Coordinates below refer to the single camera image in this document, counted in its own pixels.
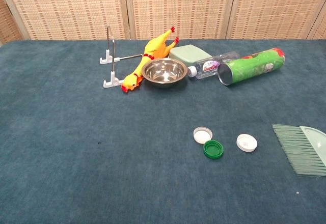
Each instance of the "white plastic base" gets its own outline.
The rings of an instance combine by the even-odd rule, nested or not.
[[[118,78],[116,78],[114,71],[111,71],[111,81],[106,82],[106,80],[104,80],[103,87],[111,88],[111,87],[119,86],[122,83],[123,83],[123,80],[119,80]]]
[[[114,62],[118,62],[118,61],[120,61],[120,58],[114,58]],[[110,55],[110,50],[107,49],[106,50],[106,58],[105,58],[105,60],[100,58],[100,64],[105,65],[105,64],[109,64],[109,63],[112,63],[112,56]]]

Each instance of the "green can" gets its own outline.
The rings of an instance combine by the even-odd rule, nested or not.
[[[218,67],[218,77],[222,84],[228,86],[257,75],[277,70],[283,64],[284,52],[275,47],[220,64]]]

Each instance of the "green bottle cap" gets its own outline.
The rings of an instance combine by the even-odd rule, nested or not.
[[[209,140],[204,144],[204,154],[211,159],[218,159],[224,152],[222,144],[216,140]]]

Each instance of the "bottle label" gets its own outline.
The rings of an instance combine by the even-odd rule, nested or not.
[[[217,61],[207,61],[204,63],[203,65],[203,71],[207,72],[207,71],[211,71],[211,70],[215,70],[217,69],[219,66],[219,63]]]

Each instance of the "brush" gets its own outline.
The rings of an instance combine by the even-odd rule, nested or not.
[[[307,126],[272,124],[298,176],[326,176],[326,134]]]

